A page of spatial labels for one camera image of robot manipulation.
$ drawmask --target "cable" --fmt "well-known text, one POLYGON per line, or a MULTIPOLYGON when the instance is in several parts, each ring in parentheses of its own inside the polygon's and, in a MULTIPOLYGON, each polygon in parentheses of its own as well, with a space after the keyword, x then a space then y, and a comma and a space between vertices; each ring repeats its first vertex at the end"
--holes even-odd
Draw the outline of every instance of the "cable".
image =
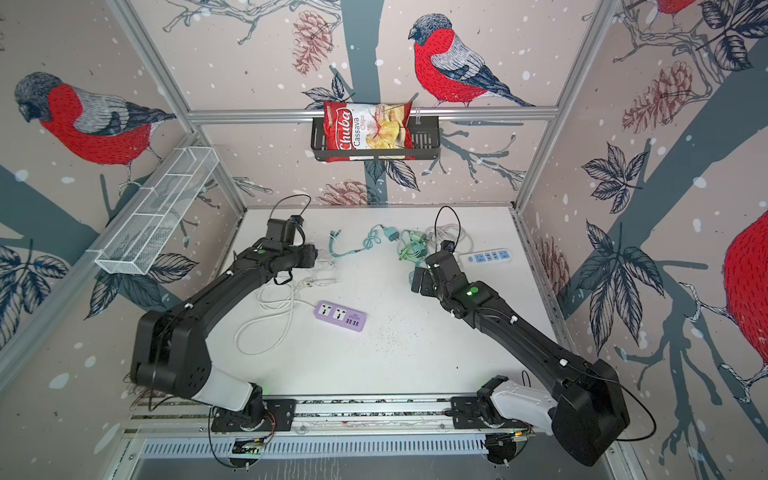
POLYGON ((262 298, 262 295, 264 294, 264 292, 266 292, 269 288, 274 287, 274 285, 271 284, 271 283, 268 283, 268 284, 262 286, 257 291, 257 293, 256 293, 256 300, 259 303, 259 306, 263 310, 272 310, 272 311, 279 310, 279 311, 277 313, 272 313, 270 315, 260 316, 260 317, 257 317, 255 319, 248 320, 247 322, 245 322, 243 325, 240 326, 240 328, 237 330, 237 333, 235 333, 234 343, 235 343, 235 348, 237 348, 237 350, 240 353, 242 353, 243 355, 245 355, 245 356, 263 355, 263 354, 269 353, 272 350, 274 350, 275 348, 277 348, 278 345, 281 344, 283 342, 283 340, 285 340, 286 336, 288 335, 288 330, 290 329, 290 325, 291 325, 291 323, 293 321, 293 312, 296 311, 296 308, 298 307, 299 303, 304 303, 306 305, 309 305, 314 310, 315 306, 312 303, 305 302, 304 300, 300 299, 297 296, 298 295, 297 292, 301 288, 303 283, 298 283, 298 284, 297 283, 290 283, 290 284, 285 284, 285 285, 287 285, 288 288, 290 288, 290 296, 288 298, 286 298, 286 299, 281 299, 281 300, 265 300, 264 298, 262 298), (277 339, 277 341, 271 347, 269 347, 268 349, 262 350, 260 352, 256 352, 256 353, 248 353, 248 352, 243 351, 243 349, 240 348, 240 335, 243 333, 243 331, 246 328, 248 328, 249 326, 253 325, 254 323, 258 323, 258 322, 260 322, 262 320, 277 318, 278 316, 283 316, 285 314, 288 314, 288 321, 286 322, 285 328, 283 328, 283 333, 280 334, 280 338, 277 339))
POLYGON ((586 373, 586 372, 582 372, 581 370, 579 370, 579 369, 577 369, 576 367, 574 367, 573 365, 571 365, 571 363, 570 363, 570 362, 569 362, 569 363, 567 363, 567 364, 566 364, 566 366, 569 366, 569 367, 571 367, 571 368, 572 368, 572 369, 573 369, 575 372, 578 372, 578 373, 580 373, 580 374, 582 374, 582 375, 584 375, 584 376, 588 376, 588 377, 590 377, 590 378, 592 378, 592 379, 596 379, 596 380, 602 380, 603 382, 611 382, 611 383, 615 383, 616 385, 620 386, 620 387, 621 387, 621 388, 622 388, 622 389, 623 389, 623 390, 624 390, 624 391, 625 391, 627 394, 629 394, 629 396, 630 396, 630 397, 632 397, 632 398, 634 399, 634 401, 635 401, 635 402, 637 402, 637 403, 638 403, 638 404, 639 404, 641 407, 643 407, 643 410, 645 410, 645 412, 648 414, 648 416, 650 417, 650 421, 651 421, 651 422, 654 424, 654 427, 653 427, 653 429, 650 431, 650 433, 649 433, 648 435, 644 435, 644 436, 641 436, 641 437, 637 437, 636 439, 616 439, 616 441, 617 441, 617 442, 639 442, 640 440, 647 440, 647 439, 649 439, 650 437, 654 436, 654 434, 656 433, 656 419, 654 418, 654 415, 653 415, 653 414, 650 412, 650 410, 648 410, 648 408, 645 406, 645 404, 643 404, 643 403, 642 403, 642 402, 639 400, 639 398, 638 398, 638 397, 634 396, 634 395, 632 394, 632 392, 630 392, 630 391, 629 391, 629 389, 628 389, 627 387, 625 387, 625 386, 621 385, 621 384, 620 384, 619 382, 617 382, 616 380, 612 380, 612 379, 604 379, 603 377, 600 377, 600 376, 590 375, 589 373, 586 373))
POLYGON ((304 208, 301 210, 301 213, 299 214, 300 217, 304 215, 304 210, 306 210, 306 208, 312 203, 312 197, 310 197, 307 194, 296 194, 296 195, 289 195, 288 197, 279 199, 275 204, 275 206, 272 207, 272 210, 270 211, 270 218, 272 218, 272 214, 275 213, 275 209, 277 208, 278 205, 280 205, 283 202, 283 200, 288 200, 289 198, 294 198, 294 197, 307 197, 310 199, 310 201, 306 202, 306 205, 304 205, 304 208))
POLYGON ((374 225, 371 230, 368 232, 368 236, 362 240, 362 248, 359 248, 357 250, 350 250, 346 253, 334 253, 333 252, 333 241, 337 240, 339 238, 339 235, 341 234, 341 230, 331 230, 330 233, 330 240, 328 242, 328 250, 331 253, 331 256, 333 258, 340 258, 345 257, 347 255, 352 255, 353 253, 362 252, 364 250, 370 250, 373 248, 374 243, 381 243, 382 239, 379 238, 379 231, 376 229, 377 227, 384 228, 381 225, 374 225))
POLYGON ((210 446, 210 452, 214 454, 214 458, 221 465, 224 465, 227 468, 234 468, 235 470, 237 470, 238 467, 236 467, 236 466, 234 466, 232 464, 224 463, 221 460, 219 460, 219 457, 216 456, 216 451, 214 450, 214 441, 210 439, 210 417, 211 417, 211 415, 213 413, 214 413, 214 408, 212 406, 212 407, 210 407, 210 410, 208 410, 208 445, 210 446))
POLYGON ((425 232, 426 234, 426 244, 427 247, 432 248, 435 252, 440 249, 440 242, 442 240, 453 240, 456 242, 456 253, 471 253, 475 249, 475 241, 472 239, 472 237, 469 236, 469 233, 466 232, 466 230, 459 231, 458 224, 456 223, 449 223, 447 225, 442 225, 440 227, 437 227, 437 236, 435 237, 435 228, 430 227, 425 232), (452 235, 450 232, 451 230, 456 230, 456 236, 452 235), (459 251, 458 245, 462 242, 462 240, 469 240, 469 248, 466 251, 459 251))
MULTIPOLYGON (((475 310, 491 310, 492 312, 500 313, 501 315, 503 315, 503 317, 508 319, 510 322, 512 321, 512 318, 510 318, 510 316, 507 315, 506 313, 503 313, 503 312, 501 312, 501 311, 499 311, 497 309, 489 308, 487 306, 478 306, 478 307, 475 308, 475 310)), ((567 362, 565 364, 565 366, 571 367, 571 369, 573 369, 576 373, 579 373, 579 374, 581 374, 583 376, 588 376, 591 379, 601 380, 603 382, 615 383, 616 385, 620 386, 630 397, 632 397, 632 399, 635 402, 637 402, 637 404, 640 405, 643 408, 643 410, 645 410, 645 412, 648 414, 648 416, 650 417, 651 423, 654 424, 654 427, 651 429, 651 431, 650 431, 650 433, 648 435, 637 437, 636 439, 616 439, 617 442, 639 442, 640 440, 647 440, 647 439, 649 439, 650 437, 652 437, 652 436, 654 436, 656 434, 656 419, 654 418, 654 415, 650 412, 648 407, 646 407, 645 404, 640 401, 640 399, 638 397, 634 396, 634 394, 629 391, 629 389, 627 387, 621 385, 616 380, 605 379, 605 378, 603 378, 601 376, 590 375, 589 373, 582 372, 581 370, 579 370, 576 367, 574 367, 570 362, 567 362)))
POLYGON ((456 236, 456 238, 457 239, 461 238, 462 237, 462 220, 458 218, 458 214, 456 213, 456 210, 453 210, 453 207, 449 207, 448 205, 443 205, 442 207, 440 207, 440 210, 437 210, 437 215, 435 215, 435 235, 437 234, 437 219, 440 217, 440 212, 442 212, 442 209, 444 208, 450 209, 450 211, 453 212, 454 217, 456 217, 456 221, 458 222, 458 235, 456 236))

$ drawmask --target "white cable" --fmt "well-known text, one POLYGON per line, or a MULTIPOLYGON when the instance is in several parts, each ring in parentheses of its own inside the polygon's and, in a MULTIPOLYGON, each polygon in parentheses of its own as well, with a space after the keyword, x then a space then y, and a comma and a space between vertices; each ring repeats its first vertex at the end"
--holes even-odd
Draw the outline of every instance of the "white cable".
POLYGON ((434 227, 427 228, 424 233, 426 234, 427 247, 433 249, 434 251, 437 251, 437 249, 440 247, 440 242, 443 240, 452 240, 456 242, 456 253, 471 253, 475 249, 475 241, 472 239, 472 237, 469 236, 469 233, 467 233, 465 228, 462 228, 462 237, 459 239, 456 238, 456 235, 458 235, 458 224, 456 223, 448 223, 447 225, 441 225, 437 227, 437 241, 435 241, 434 227), (469 249, 466 251, 460 251, 458 249, 458 245, 462 242, 462 240, 469 241, 469 249))
POLYGON ((259 307, 261 307, 264 310, 272 310, 272 311, 279 310, 279 311, 276 313, 272 313, 270 315, 260 316, 255 319, 248 320, 242 326, 240 326, 240 328, 237 330, 237 333, 235 333, 235 338, 234 338, 235 348, 237 348, 237 350, 245 356, 263 355, 277 348, 278 345, 281 344, 283 340, 285 340, 286 336, 288 335, 290 324, 293 321, 293 312, 296 310, 299 303, 304 303, 306 305, 309 305, 313 308, 313 310, 315 308, 315 306, 312 303, 306 302, 298 297, 297 290, 301 289, 302 286, 305 286, 305 284, 306 286, 310 286, 311 282, 303 280, 302 283, 293 283, 293 282, 288 283, 285 286, 290 288, 290 296, 286 299, 281 299, 281 300, 265 300, 262 297, 263 293, 266 292, 270 287, 276 286, 273 283, 269 283, 259 288, 259 290, 256 293, 256 300, 259 303, 259 307), (271 347, 256 353, 248 353, 243 351, 243 349, 240 348, 240 334, 242 334, 246 328, 262 320, 277 318, 278 316, 283 316, 285 314, 288 314, 288 321, 286 322, 285 328, 283 328, 283 333, 280 334, 280 338, 277 339, 277 341, 271 347))

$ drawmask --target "green cable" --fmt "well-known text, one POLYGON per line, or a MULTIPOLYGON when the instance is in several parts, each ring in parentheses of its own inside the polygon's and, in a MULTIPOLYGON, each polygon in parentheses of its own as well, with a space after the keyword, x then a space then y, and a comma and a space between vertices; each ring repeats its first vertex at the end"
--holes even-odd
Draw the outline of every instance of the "green cable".
POLYGON ((331 255, 334 258, 340 258, 346 255, 352 255, 353 253, 362 252, 364 250, 370 250, 373 248, 374 243, 382 242, 382 239, 379 238, 379 231, 376 229, 377 227, 381 227, 381 226, 374 225, 373 228, 371 228, 371 231, 368 232, 368 236, 362 241, 362 248, 359 248, 357 250, 350 250, 349 252, 346 252, 346 253, 333 252, 333 241, 339 237, 339 235, 341 234, 341 230, 331 230, 331 235, 330 235, 331 238, 330 238, 330 241, 328 242, 328 251, 331 253, 331 255))

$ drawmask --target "white table surface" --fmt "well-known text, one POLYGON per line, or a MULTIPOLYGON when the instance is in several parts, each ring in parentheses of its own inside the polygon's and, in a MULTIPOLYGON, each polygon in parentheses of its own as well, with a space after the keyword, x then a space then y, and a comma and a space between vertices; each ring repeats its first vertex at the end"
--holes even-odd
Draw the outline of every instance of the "white table surface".
MULTIPOLYGON (((360 248, 371 226, 383 223, 398 230, 424 231, 433 225, 437 207, 317 208, 307 210, 307 242, 328 249, 329 232, 341 230, 334 250, 360 248)), ((475 241, 475 251, 506 247, 512 261, 468 265, 470 282, 483 280, 519 314, 554 339, 545 307, 535 286, 515 225, 505 207, 456 208, 475 241)), ((279 209, 287 218, 297 210, 279 209)), ((269 210, 249 210, 233 248, 240 252, 266 233, 269 210)), ((455 222, 444 210, 439 224, 455 222)), ((438 300, 410 290, 413 264, 398 261, 397 242, 385 237, 371 250, 336 259, 337 283, 301 290, 310 303, 329 300, 368 315, 361 333, 314 317, 301 304, 287 337, 270 353, 249 357, 237 351, 233 338, 247 320, 266 314, 256 293, 233 308, 208 336, 210 357, 219 368, 264 388, 267 395, 357 395, 474 392, 496 375, 520 382, 523 365, 496 341, 444 311, 438 300)), ((294 270, 303 278, 305 270, 294 270)), ((287 287, 275 288, 277 296, 287 287)), ((268 319, 246 329, 240 346, 259 352, 272 345, 287 316, 268 319)))

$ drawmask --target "bird head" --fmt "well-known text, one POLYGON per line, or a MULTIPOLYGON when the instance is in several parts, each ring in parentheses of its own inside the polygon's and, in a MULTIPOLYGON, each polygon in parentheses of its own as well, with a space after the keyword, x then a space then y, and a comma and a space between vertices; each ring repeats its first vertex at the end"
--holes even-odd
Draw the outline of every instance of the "bird head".
POLYGON ((16 103, 22 117, 29 122, 36 118, 41 121, 52 121, 53 116, 48 108, 48 94, 59 85, 64 84, 59 77, 36 71, 24 77, 16 84, 16 103))
POLYGON ((416 43, 423 47, 427 40, 429 40, 430 35, 441 28, 453 28, 448 17, 440 13, 423 15, 413 23, 413 28, 411 28, 410 33, 408 33, 408 38, 412 38, 416 43))

